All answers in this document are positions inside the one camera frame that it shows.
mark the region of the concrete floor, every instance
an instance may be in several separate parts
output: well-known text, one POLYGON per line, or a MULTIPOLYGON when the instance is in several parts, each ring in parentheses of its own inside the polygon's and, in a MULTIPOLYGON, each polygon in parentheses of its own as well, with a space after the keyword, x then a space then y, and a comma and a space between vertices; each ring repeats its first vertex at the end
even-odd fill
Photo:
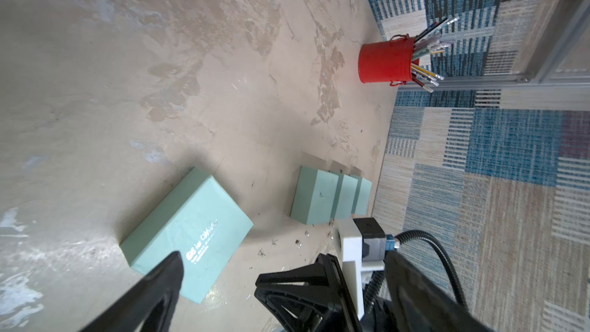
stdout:
POLYGON ((198 166, 254 228, 172 329, 274 330, 258 274, 333 245, 289 218, 299 166, 361 173, 373 195, 379 178, 396 89, 359 82, 359 48, 380 39, 367 0, 0 6, 0 328, 101 313, 140 278, 119 243, 198 166))

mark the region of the metal frame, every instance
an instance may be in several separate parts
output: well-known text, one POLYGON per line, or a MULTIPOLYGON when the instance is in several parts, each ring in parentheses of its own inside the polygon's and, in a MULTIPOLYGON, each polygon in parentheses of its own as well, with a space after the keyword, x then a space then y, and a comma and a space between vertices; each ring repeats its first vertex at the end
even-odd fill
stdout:
MULTIPOLYGON (((521 75, 447 77, 436 90, 590 86, 590 72, 555 73, 590 26, 590 0, 559 0, 526 72, 521 75)), ((399 86, 421 89, 418 85, 399 86)))

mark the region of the gray floor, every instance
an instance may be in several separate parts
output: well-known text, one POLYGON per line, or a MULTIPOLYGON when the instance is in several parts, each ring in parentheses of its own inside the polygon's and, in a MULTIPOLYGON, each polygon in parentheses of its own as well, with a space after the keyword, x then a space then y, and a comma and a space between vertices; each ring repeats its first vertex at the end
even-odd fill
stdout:
POLYGON ((331 246, 289 218, 299 166, 379 178, 396 89, 358 80, 367 0, 0 6, 0 328, 91 321, 140 278, 119 243, 199 166, 254 228, 172 329, 275 329, 255 278, 331 246))

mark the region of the black cable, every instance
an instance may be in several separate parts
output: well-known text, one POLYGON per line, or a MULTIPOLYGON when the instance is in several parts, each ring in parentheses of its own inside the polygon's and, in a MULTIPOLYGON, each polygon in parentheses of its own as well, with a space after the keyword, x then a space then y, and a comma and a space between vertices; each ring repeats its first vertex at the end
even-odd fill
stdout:
POLYGON ((381 285, 385 280, 384 271, 374 271, 369 282, 363 290, 363 305, 365 306, 365 314, 370 314, 375 305, 377 294, 381 290, 381 285))
POLYGON ((463 294, 463 289, 461 288, 461 283, 459 282, 459 277, 457 276, 457 272, 455 271, 453 262, 451 262, 451 258, 449 258, 448 254, 444 250, 444 247, 442 247, 439 240, 437 240, 430 233, 419 229, 413 229, 410 231, 402 232, 395 236, 395 238, 399 241, 400 245, 403 245, 408 241, 416 239, 428 242, 430 246, 432 246, 434 251, 438 254, 441 262, 443 263, 444 270, 446 271, 448 280, 451 283, 451 287, 453 289, 453 293, 455 294, 457 304, 467 308, 465 294, 463 294))

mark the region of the mint green box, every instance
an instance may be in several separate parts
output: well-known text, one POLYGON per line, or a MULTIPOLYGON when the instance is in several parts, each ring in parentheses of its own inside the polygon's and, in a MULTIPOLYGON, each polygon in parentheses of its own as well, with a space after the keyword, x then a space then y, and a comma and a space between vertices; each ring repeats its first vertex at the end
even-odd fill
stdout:
POLYGON ((351 174, 350 177, 356 178, 358 183, 356 185, 355 201, 352 204, 352 213, 365 215, 369 207, 369 198, 371 197, 371 188, 373 183, 363 177, 351 174))
POLYGON ((337 186, 337 175, 302 166, 291 207, 291 218, 305 225, 328 223, 337 186))
POLYGON ((252 226, 213 176, 193 168, 121 249, 131 268, 141 274, 172 251, 180 251, 181 295, 200 304, 252 226))
POLYGON ((334 196, 334 204, 332 205, 332 213, 330 218, 342 219, 350 218, 352 213, 352 205, 355 202, 356 187, 358 180, 346 174, 330 171, 338 176, 338 185, 336 186, 336 195, 334 196))

